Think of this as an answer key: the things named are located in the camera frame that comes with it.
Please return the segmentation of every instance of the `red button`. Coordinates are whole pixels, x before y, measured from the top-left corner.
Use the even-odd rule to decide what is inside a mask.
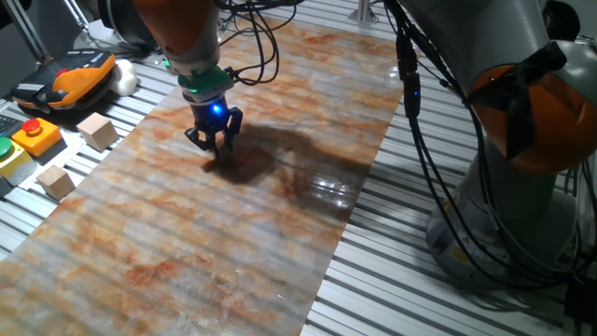
[[[56,77],[60,77],[68,72],[68,69],[64,68],[56,73]]]
[[[33,132],[33,131],[37,130],[38,128],[39,128],[39,120],[37,120],[37,119],[29,119],[29,120],[25,121],[21,126],[21,129],[26,132]]]

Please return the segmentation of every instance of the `black cable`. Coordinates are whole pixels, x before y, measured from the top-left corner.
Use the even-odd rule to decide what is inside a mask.
[[[441,77],[440,77],[440,76],[438,76],[438,75],[437,75],[435,72],[431,71],[431,69],[429,69],[429,68],[427,67],[427,65],[423,64],[421,61],[417,61],[417,63],[418,63],[420,66],[422,66],[422,67],[423,67],[423,69],[427,70],[427,72],[428,72],[429,74],[431,74],[431,76],[433,76],[433,77],[437,78],[437,80],[439,80],[439,85],[441,85],[442,87],[444,87],[444,88],[446,88],[446,89],[448,89],[448,90],[451,90],[450,83],[449,83],[449,82],[448,82],[446,79],[444,79],[444,78],[441,78]]]
[[[275,36],[274,36],[273,32],[271,31],[271,28],[268,25],[267,21],[261,15],[261,13],[259,13],[258,11],[256,11],[256,14],[261,19],[261,21],[263,22],[263,26],[257,22],[257,20],[256,20],[256,18],[254,16],[251,16],[251,13],[249,13],[249,15],[251,17],[248,18],[248,19],[246,17],[244,17],[244,16],[241,16],[241,15],[237,15],[237,16],[240,17],[240,18],[242,18],[242,19],[250,21],[254,25],[254,28],[253,28],[252,32],[257,32],[257,34],[263,33],[263,34],[266,35],[266,37],[271,42],[272,55],[265,62],[263,62],[264,60],[262,59],[262,62],[260,64],[246,66],[245,68],[242,68],[242,69],[230,71],[230,74],[235,78],[236,81],[240,81],[243,84],[248,85],[248,86],[255,86],[257,84],[264,84],[264,83],[270,83],[270,82],[272,82],[278,76],[279,69],[280,69],[280,50],[278,48],[278,44],[276,42]],[[259,40],[257,46],[261,47],[261,49],[260,49],[260,54],[261,54],[261,52],[262,52],[262,45],[260,43],[261,43],[261,41]],[[240,73],[241,72],[246,71],[246,70],[250,70],[250,69],[255,69],[255,68],[258,68],[258,67],[260,67],[262,71],[265,71],[265,66],[267,64],[271,63],[274,60],[276,61],[276,66],[275,66],[274,74],[272,75],[271,78],[263,80],[262,77],[259,77],[258,79],[240,77]]]
[[[472,111],[472,109],[470,109],[470,111],[471,111],[471,115],[473,116],[473,120],[475,122],[475,126],[476,126],[476,129],[477,129],[478,138],[482,141],[483,137],[482,137],[482,130],[480,128],[480,122],[477,119],[477,116]],[[491,187],[491,181],[489,181],[489,167],[487,165],[487,161],[481,159],[481,156],[484,156],[484,155],[485,155],[485,151],[484,150],[482,150],[482,151],[480,150],[479,151],[479,174],[481,175],[481,180],[482,180],[481,188],[482,189],[484,189],[484,188],[490,188]],[[589,188],[589,195],[590,195],[590,199],[591,199],[591,207],[592,207],[593,215],[594,215],[595,218],[597,218],[597,198],[595,196],[595,192],[594,192],[593,187],[592,187],[592,179],[590,177],[590,174],[588,173],[589,169],[587,168],[588,164],[587,164],[586,161],[583,162],[583,166],[585,166],[585,169],[586,169],[586,172],[583,172],[583,175],[587,176],[587,177],[585,177],[585,181],[587,182],[587,185],[588,185],[588,188]],[[577,172],[578,172],[578,169],[579,169],[579,167],[577,167],[575,169],[576,172],[573,172],[573,174],[575,176],[574,177],[574,182],[575,182],[574,189],[575,190],[573,190],[573,194],[574,194],[575,197],[576,197],[576,189],[577,189]],[[493,200],[491,199],[491,195],[492,195],[491,191],[489,190],[488,193],[490,195],[490,199],[486,200],[486,204],[492,206],[493,209],[495,209],[495,207],[493,206]],[[595,230],[597,231],[597,221],[594,224],[595,224]],[[578,231],[578,233],[577,233],[578,237],[576,238],[577,243],[580,246],[582,246],[582,239],[580,238],[580,234],[579,234],[580,227],[579,227],[579,223],[578,222],[576,223],[576,229]],[[499,230],[498,232],[500,233],[500,237],[504,241],[505,237],[503,236],[502,230]],[[594,245],[597,246],[597,236],[595,237]],[[516,261],[517,263],[519,263],[519,265],[521,265],[522,267],[524,267],[527,271],[531,271],[531,269],[527,265],[524,265],[524,263],[521,262],[521,260],[519,260],[517,258],[517,255],[515,253],[513,253],[511,251],[511,249],[508,248],[507,245],[505,245],[505,247],[507,248],[508,254],[510,255],[510,257],[513,258],[514,261]],[[580,254],[581,253],[580,253],[580,251],[578,249],[576,251],[576,253],[575,253],[574,262],[572,263],[572,267],[571,267],[570,271],[568,273],[565,273],[565,274],[569,274],[570,273],[571,275],[576,276],[577,273],[580,273],[580,272],[584,271],[587,267],[589,267],[590,264],[595,259],[597,259],[597,248],[595,248],[593,250],[592,257],[588,257],[587,261],[582,266],[576,268],[575,266],[576,266],[576,264],[577,264],[577,262],[578,262],[578,260],[580,258]]]
[[[244,16],[242,16],[242,15],[240,15],[240,14],[238,14],[238,13],[235,13],[235,14],[233,14],[232,16],[233,16],[233,17],[237,17],[237,16],[238,16],[238,17],[240,17],[240,18],[246,19],[246,17],[244,17]],[[278,29],[280,29],[280,28],[283,28],[283,27],[285,27],[285,26],[286,26],[288,23],[290,23],[292,20],[294,20],[294,19],[295,19],[295,16],[297,16],[297,6],[294,6],[294,8],[293,8],[293,10],[292,10],[292,15],[290,16],[290,18],[288,18],[288,19],[286,19],[286,21],[284,21],[284,22],[280,23],[280,25],[278,25],[278,26],[276,26],[276,27],[273,27],[273,28],[270,28],[270,32],[273,32],[273,31],[276,31],[276,30],[278,30]],[[234,19],[234,24],[235,24],[235,26],[236,26],[236,30],[237,30],[237,32],[238,32],[238,31],[240,31],[240,30],[239,30],[239,28],[238,28],[238,26],[236,25],[236,19]],[[250,28],[245,28],[244,30],[248,30],[249,32],[253,33],[253,30],[252,30],[252,29],[250,29]]]
[[[271,76],[271,78],[261,81],[261,84],[266,84],[266,83],[273,82],[273,80],[278,77],[278,72],[280,70],[280,50],[278,49],[278,43],[276,41],[275,36],[273,35],[273,32],[270,29],[270,26],[268,25],[268,22],[265,19],[263,19],[263,16],[261,16],[261,13],[258,12],[257,15],[259,16],[259,18],[261,19],[261,21],[263,22],[263,24],[265,25],[265,27],[267,29],[266,34],[270,35],[271,47],[273,48],[273,54],[271,55],[271,57],[275,56],[275,60],[276,60],[276,67],[275,67],[274,73]]]
[[[239,28],[239,23],[236,22],[236,17],[241,17],[241,18],[246,19],[243,15],[235,13],[235,12],[230,12],[230,14],[232,14],[232,18],[233,18],[232,20],[234,22],[234,29],[236,29],[237,32],[248,31],[248,32],[251,32],[251,33],[255,34],[255,32],[251,28],[245,28],[245,29],[242,29],[242,30]],[[247,36],[247,37],[251,37],[252,36],[252,35],[245,35],[244,33],[241,33],[241,34],[243,36]]]
[[[234,29],[236,29],[237,32],[240,32],[241,29],[239,29],[238,22],[236,22],[236,17],[239,16],[238,12],[235,11],[234,9],[231,9],[230,15],[232,16],[232,22],[234,22]]]
[[[452,196],[450,194],[450,191],[448,190],[448,188],[446,187],[446,184],[444,183],[443,179],[441,178],[441,174],[439,173],[439,170],[437,169],[437,167],[433,163],[433,159],[431,158],[431,155],[429,154],[429,150],[427,149],[426,144],[425,144],[425,142],[423,140],[423,134],[422,134],[421,129],[419,127],[419,123],[415,122],[414,125],[415,125],[415,127],[417,129],[416,133],[420,136],[419,142],[420,142],[421,146],[423,147],[423,153],[427,157],[427,161],[429,162],[429,166],[431,166],[431,169],[433,170],[434,174],[436,175],[436,179],[439,182],[438,184],[441,186],[442,190],[446,194],[446,198],[448,199],[448,202],[451,204],[452,209],[454,210],[456,216],[458,217],[458,220],[460,221],[462,228],[465,230],[466,235],[468,237],[470,237],[470,240],[473,242],[473,244],[475,244],[475,246],[478,249],[480,249],[481,251],[483,251],[483,253],[485,255],[487,255],[489,258],[491,258],[493,261],[495,261],[496,263],[498,263],[500,266],[502,266],[502,267],[504,267],[506,269],[509,269],[514,274],[527,277],[527,278],[529,278],[529,280],[532,280],[532,281],[535,281],[535,282],[542,282],[543,281],[542,279],[537,279],[536,278],[539,274],[529,275],[529,274],[526,274],[524,271],[519,270],[518,268],[513,268],[510,265],[507,265],[505,262],[503,262],[502,260],[500,260],[496,255],[494,255],[493,253],[489,252],[487,250],[487,248],[485,247],[485,245],[482,242],[480,242],[477,239],[477,237],[475,237],[475,235],[473,234],[473,232],[466,225],[465,218],[463,217],[463,215],[460,212],[460,209],[458,208],[455,200],[452,198]]]
[[[568,194],[570,192],[568,185],[570,183],[570,179],[572,179],[572,196],[576,197],[576,192],[578,188],[578,169],[579,167],[568,169],[566,172],[566,178],[563,180],[563,193]]]
[[[388,11],[388,6],[385,4],[385,2],[383,2],[383,9],[385,9],[385,16],[388,17],[388,21],[390,22],[390,26],[392,27],[394,34],[396,34],[396,36],[398,36],[398,30],[395,28],[394,23],[392,22],[392,19],[390,18],[390,12]]]
[[[486,206],[490,206],[493,211],[497,212],[495,205],[493,203],[492,182],[491,182],[491,178],[490,178],[489,165],[487,163],[487,158],[486,158],[485,138],[483,136],[483,130],[482,130],[480,121],[477,118],[477,115],[475,115],[474,111],[472,110],[472,108],[470,106],[468,106],[468,109],[469,109],[471,118],[473,119],[473,124],[475,126],[475,134],[477,136],[477,142],[478,142],[478,148],[479,148],[479,179],[481,181],[480,186],[481,186],[483,202],[485,203]],[[493,212],[488,211],[488,216],[493,217]],[[504,248],[505,248],[507,254],[510,256],[512,261],[514,261],[514,263],[516,263],[519,266],[519,268],[514,268],[514,267],[511,267],[508,265],[508,266],[506,266],[506,268],[508,270],[510,270],[510,271],[525,270],[530,275],[528,275],[528,273],[524,273],[522,275],[523,277],[526,277],[527,279],[530,279],[530,280],[532,279],[533,281],[536,281],[539,283],[544,283],[545,281],[548,280],[548,279],[546,279],[546,276],[543,273],[539,273],[539,272],[535,271],[533,268],[528,267],[527,265],[524,264],[524,262],[522,262],[522,260],[520,260],[518,258],[518,255],[510,248],[510,246],[508,244],[506,244],[507,238],[504,235],[504,230],[502,230],[501,228],[498,227],[497,233],[498,233],[500,239],[502,240],[502,242],[504,242]],[[537,278],[544,278],[544,280],[537,281],[536,280]]]
[[[434,169],[434,173],[435,173],[435,175],[436,175],[436,179],[439,181],[439,184],[440,184],[440,186],[441,186],[441,187],[444,189],[444,192],[445,192],[445,194],[446,194],[446,197],[448,198],[449,202],[451,203],[451,206],[452,206],[452,208],[453,208],[453,209],[454,209],[456,212],[458,212],[458,207],[457,207],[457,205],[455,204],[455,202],[453,201],[453,198],[451,197],[451,195],[449,194],[449,192],[447,191],[447,189],[445,189],[445,188],[444,188],[444,187],[445,187],[445,183],[442,181],[442,179],[441,179],[441,176],[440,176],[440,174],[439,174],[439,171],[437,170],[437,167],[436,167],[436,166],[435,166],[435,164],[433,163],[433,159],[431,158],[431,156],[430,156],[430,154],[429,154],[429,151],[428,151],[428,149],[426,148],[426,145],[425,145],[425,143],[424,143],[424,140],[423,140],[423,134],[422,134],[422,133],[421,133],[421,131],[420,131],[420,128],[419,128],[419,126],[418,126],[418,122],[416,123],[416,130],[415,130],[415,132],[416,132],[416,133],[417,133],[417,134],[420,136],[419,143],[420,143],[420,144],[421,144],[421,146],[423,147],[423,153],[425,153],[425,156],[427,157],[427,160],[428,160],[428,161],[430,161],[430,163],[429,163],[429,166],[431,166],[431,167]],[[437,206],[438,206],[438,207],[440,207],[440,208],[441,208],[441,210],[443,211],[443,209],[444,209],[444,208],[443,208],[443,206],[444,206],[444,204],[443,204],[443,203],[437,203]],[[526,279],[528,279],[528,280],[531,280],[531,281],[533,281],[533,282],[536,282],[537,284],[540,284],[540,286],[520,286],[520,285],[513,285],[513,284],[510,284],[510,283],[508,283],[508,282],[504,282],[504,281],[502,281],[502,280],[499,280],[499,279],[497,279],[497,278],[493,277],[492,275],[488,275],[488,274],[487,274],[487,273],[486,273],[486,272],[485,272],[483,269],[480,269],[480,268],[476,267],[476,268],[478,269],[478,271],[480,271],[480,272],[481,272],[483,275],[487,276],[487,277],[488,277],[490,280],[492,280],[492,281],[494,281],[494,282],[496,282],[496,283],[498,283],[498,284],[500,284],[500,285],[503,285],[503,286],[505,286],[505,287],[512,287],[512,288],[515,288],[515,289],[527,289],[527,290],[531,290],[531,289],[532,289],[532,290],[537,290],[537,289],[545,289],[545,288],[549,288],[549,287],[555,287],[555,286],[557,286],[557,285],[563,284],[563,283],[567,282],[567,280],[568,280],[568,279],[571,277],[571,275],[574,275],[574,274],[575,274],[575,272],[571,272],[571,273],[562,273],[562,275],[561,275],[561,277],[560,277],[560,278],[557,278],[557,279],[550,279],[550,280],[549,280],[549,279],[547,279],[547,277],[546,277],[544,274],[542,274],[542,273],[538,273],[538,272],[535,272],[535,271],[533,271],[533,270],[530,270],[530,269],[529,269],[527,266],[523,265],[523,263],[522,263],[522,262],[521,262],[521,261],[520,261],[520,260],[519,260],[519,259],[516,257],[516,255],[515,255],[514,253],[512,253],[512,252],[511,252],[511,250],[508,250],[508,254],[510,255],[510,257],[512,257],[512,259],[513,259],[514,261],[517,261],[517,263],[519,263],[520,265],[522,265],[522,267],[523,267],[522,269],[523,269],[523,270],[525,270],[526,272],[530,272],[531,274],[524,273],[524,272],[522,272],[522,271],[521,271],[521,269],[513,268],[513,267],[512,267],[512,266],[510,266],[510,265],[504,264],[502,260],[499,260],[499,259],[498,259],[498,260],[496,260],[496,259],[494,259],[494,258],[497,258],[497,257],[495,257],[493,254],[489,253],[489,252],[488,252],[488,251],[487,251],[487,250],[484,248],[484,246],[482,246],[482,245],[480,244],[480,242],[475,242],[475,240],[476,240],[476,237],[475,237],[474,235],[472,235],[472,232],[470,232],[470,231],[469,231],[468,227],[467,227],[467,226],[466,226],[466,224],[465,224],[465,223],[462,221],[462,219],[461,219],[461,223],[463,224],[463,225],[462,225],[462,226],[463,226],[463,229],[465,229],[465,232],[466,232],[466,234],[468,235],[468,237],[470,237],[471,241],[473,241],[473,243],[474,243],[474,244],[477,246],[477,248],[481,249],[481,250],[482,250],[482,251],[483,251],[483,252],[484,252],[486,255],[488,255],[490,258],[492,258],[492,259],[493,259],[494,261],[496,261],[498,264],[501,264],[501,266],[503,266],[503,267],[505,267],[506,269],[510,270],[510,271],[511,271],[511,272],[513,272],[514,274],[517,274],[517,275],[519,275],[519,276],[523,276],[523,277],[525,277],[525,278],[526,278]],[[452,223],[450,222],[449,218],[448,218],[448,219],[446,219],[446,224],[449,226],[449,228],[451,228],[451,231],[452,231],[452,229],[453,229],[453,225],[452,225]],[[505,238],[504,238],[504,236],[503,236],[503,235],[501,235],[501,239],[502,239],[503,241],[505,241]],[[459,238],[454,238],[454,240],[456,241],[456,243],[457,243],[457,244],[462,242],[462,240],[460,240]],[[575,257],[574,257],[574,260],[575,260],[575,261],[573,262],[573,264],[572,264],[572,265],[574,265],[574,264],[575,264],[575,262],[576,262],[576,260],[578,260],[578,258],[579,258],[579,254],[575,254]]]
[[[249,10],[249,18],[250,18],[250,22],[253,24],[253,31],[255,32],[255,40],[257,41],[257,48],[259,49],[259,59],[261,60],[261,64],[259,64],[258,66],[261,67],[261,69],[259,70],[259,76],[257,76],[257,79],[247,79],[247,78],[240,78],[239,74],[242,72],[242,70],[238,70],[235,72],[236,74],[236,78],[242,82],[242,84],[244,85],[248,85],[248,86],[255,86],[262,78],[263,75],[265,73],[265,56],[263,54],[263,46],[261,45],[261,38],[259,37],[259,31],[257,30],[257,22],[255,20],[255,16],[253,15],[253,11]]]
[[[250,28],[244,28],[244,29],[242,29],[241,31],[238,31],[238,32],[236,32],[236,33],[234,33],[234,34],[232,34],[232,35],[228,36],[228,38],[226,38],[224,41],[220,42],[220,47],[222,47],[222,46],[224,46],[225,44],[227,44],[227,43],[228,43],[228,42],[229,42],[229,41],[230,41],[232,38],[234,38],[234,37],[236,37],[236,36],[238,36],[238,35],[242,35],[242,34],[244,34],[244,33],[246,33],[246,32],[253,32],[253,30],[252,30],[252,29],[250,29]]]

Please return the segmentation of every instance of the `wooden cube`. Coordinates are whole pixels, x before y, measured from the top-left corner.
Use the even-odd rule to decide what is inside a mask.
[[[97,151],[105,151],[110,145],[118,140],[118,134],[110,119],[93,113],[77,126],[78,131],[83,135],[85,142]]]
[[[61,200],[75,189],[71,177],[61,168],[52,165],[37,177],[46,193],[56,200]]]

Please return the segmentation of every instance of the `metal slotted table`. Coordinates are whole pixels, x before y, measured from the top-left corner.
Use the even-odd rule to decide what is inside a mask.
[[[309,21],[305,18],[307,14],[297,16],[299,21]],[[423,63],[431,66],[425,59]],[[135,66],[138,91],[131,97],[109,94],[99,103],[121,138],[176,85],[175,77],[160,66]],[[453,189],[476,152],[472,122],[458,99],[425,72],[422,85],[423,135]],[[1,115],[29,118],[12,103],[0,106]],[[76,184],[114,148],[99,153],[78,142],[74,146],[70,148],[72,155],[60,161]],[[560,175],[559,190],[563,180]],[[0,259],[19,246],[57,205],[35,182],[26,189],[13,189],[0,200]],[[400,106],[302,334],[560,335],[572,329],[570,320],[563,316],[562,288],[528,295],[521,303],[505,292],[481,296],[453,287],[428,253],[424,240],[433,207]],[[590,326],[581,326],[580,332],[590,335]]]

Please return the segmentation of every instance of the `marble-patterned mat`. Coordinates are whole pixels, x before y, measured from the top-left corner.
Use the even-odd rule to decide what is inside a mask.
[[[183,135],[176,89],[0,263],[0,334],[299,334],[401,89],[392,42],[276,37],[278,78],[227,93],[226,159]],[[222,67],[256,50],[239,36]]]

